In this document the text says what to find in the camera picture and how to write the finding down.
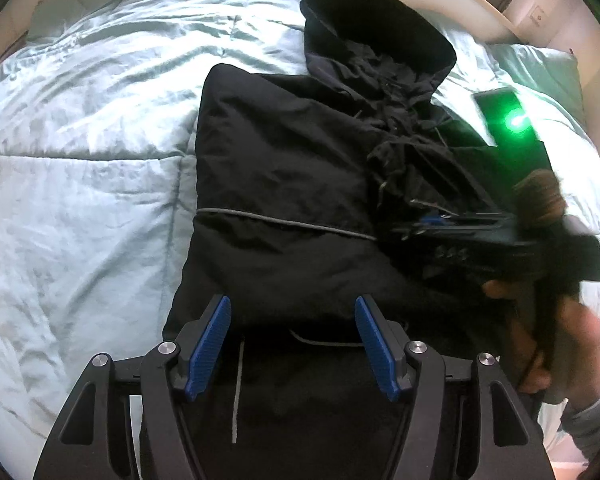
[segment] human hand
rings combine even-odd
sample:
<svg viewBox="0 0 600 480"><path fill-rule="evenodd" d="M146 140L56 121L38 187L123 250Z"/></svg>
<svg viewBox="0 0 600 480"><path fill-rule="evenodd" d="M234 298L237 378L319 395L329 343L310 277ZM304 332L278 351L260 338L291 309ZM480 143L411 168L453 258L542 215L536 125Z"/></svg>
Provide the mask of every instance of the human hand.
<svg viewBox="0 0 600 480"><path fill-rule="evenodd" d="M482 286L488 298L513 299L516 285L490 281ZM565 296L557 309L557 322L576 342L576 353L567 386L567 397L576 411L581 411L600 399L600 318L585 305ZM514 349L514 359L520 373L533 357L537 343L517 318L509 323L509 335ZM544 356L540 352L531 370L518 390L533 394L547 389L551 374L544 367Z"/></svg>

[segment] gray sleeve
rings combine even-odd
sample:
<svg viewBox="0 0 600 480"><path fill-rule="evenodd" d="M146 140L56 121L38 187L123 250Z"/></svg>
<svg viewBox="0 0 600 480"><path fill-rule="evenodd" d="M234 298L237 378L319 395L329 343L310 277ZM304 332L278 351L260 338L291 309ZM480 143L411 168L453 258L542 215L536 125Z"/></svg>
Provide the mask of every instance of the gray sleeve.
<svg viewBox="0 0 600 480"><path fill-rule="evenodd" d="M600 400L581 412L567 404L562 414L562 428L573 437L585 458L592 460L600 450Z"/></svg>

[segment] light switch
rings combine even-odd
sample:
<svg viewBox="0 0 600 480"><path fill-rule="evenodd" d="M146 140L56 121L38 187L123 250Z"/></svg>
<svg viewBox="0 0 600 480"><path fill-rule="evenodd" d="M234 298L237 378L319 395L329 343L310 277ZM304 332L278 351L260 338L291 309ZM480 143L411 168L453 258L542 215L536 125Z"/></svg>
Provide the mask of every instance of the light switch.
<svg viewBox="0 0 600 480"><path fill-rule="evenodd" d="M539 5L534 7L534 10L531 12L531 15L529 17L531 18L531 21L536 24L537 27L542 27L546 23L546 14L544 13L544 10L542 10L542 7L540 7Z"/></svg>

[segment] black hoodie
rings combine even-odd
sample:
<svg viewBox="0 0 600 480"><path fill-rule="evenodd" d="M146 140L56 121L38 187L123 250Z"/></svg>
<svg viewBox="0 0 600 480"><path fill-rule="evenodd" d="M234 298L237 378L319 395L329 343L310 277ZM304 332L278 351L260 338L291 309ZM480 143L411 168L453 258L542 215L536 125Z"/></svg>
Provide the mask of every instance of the black hoodie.
<svg viewBox="0 0 600 480"><path fill-rule="evenodd" d="M213 294L230 297L218 374L187 408L200 462L217 480L382 476L405 406L379 393L361 348L306 342L359 342L359 295L440 353L473 358L464 327L484 320L468 313L474 299L427 285L407 272L408 254L396 259L375 241L380 221L427 204L496 208L458 164L458 151L484 143L430 104L456 62L451 44L397 0L300 7L309 75L218 64L200 105L198 211L164 337Z"/></svg>

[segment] light blue comforter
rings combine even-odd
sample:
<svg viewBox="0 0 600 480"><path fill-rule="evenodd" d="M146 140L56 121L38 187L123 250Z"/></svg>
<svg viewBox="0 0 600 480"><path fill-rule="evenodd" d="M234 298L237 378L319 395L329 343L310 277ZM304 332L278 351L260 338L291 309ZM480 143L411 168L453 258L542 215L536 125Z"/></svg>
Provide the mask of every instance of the light blue comforter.
<svg viewBox="0 0 600 480"><path fill-rule="evenodd" d="M0 66L0 459L16 480L91 356L160 341L192 234L206 74L304 73L299 1L51 0ZM429 19L459 53L436 99L487 136L470 95L514 82ZM555 100L519 90L571 211L600 233L595 149ZM600 312L600 285L587 290Z"/></svg>

